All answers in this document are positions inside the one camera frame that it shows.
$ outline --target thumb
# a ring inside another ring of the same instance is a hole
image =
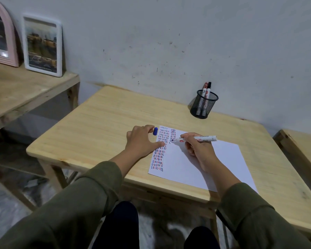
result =
[[[165,146],[165,143],[163,141],[158,141],[158,142],[153,143],[154,150],[156,150],[157,148],[163,147],[163,146]]]
[[[196,139],[191,136],[191,135],[188,135],[187,137],[184,138],[187,142],[189,142],[191,144],[191,146],[193,147],[193,149],[196,149],[198,148],[198,145],[199,145],[199,142],[196,141]]]

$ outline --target hand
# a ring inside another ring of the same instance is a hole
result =
[[[211,142],[198,142],[194,136],[202,135],[197,133],[185,133],[181,135],[181,138],[184,138],[187,141],[185,147],[189,154],[195,156],[203,171],[209,173],[210,165],[219,162],[219,159],[216,157]]]
[[[159,147],[165,146],[162,141],[150,142],[148,133],[152,133],[153,125],[134,126],[132,131],[127,132],[127,145],[126,150],[135,154],[138,159],[147,156]]]

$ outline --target picture in frame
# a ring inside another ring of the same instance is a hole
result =
[[[0,63],[18,67],[15,39],[12,19],[0,3]]]
[[[22,37],[25,68],[61,77],[61,24],[45,17],[24,14]]]

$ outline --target pink mirror frame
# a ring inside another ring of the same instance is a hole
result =
[[[15,31],[12,19],[8,12],[0,3],[0,17],[4,23],[4,33],[6,35],[6,43],[8,49],[8,57],[0,56],[0,63],[18,67],[18,56],[16,50]]]

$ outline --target sleeve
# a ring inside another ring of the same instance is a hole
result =
[[[121,183],[114,162],[99,163],[8,230],[0,248],[87,248]]]
[[[311,248],[311,242],[249,185],[230,187],[216,211],[242,249]]]

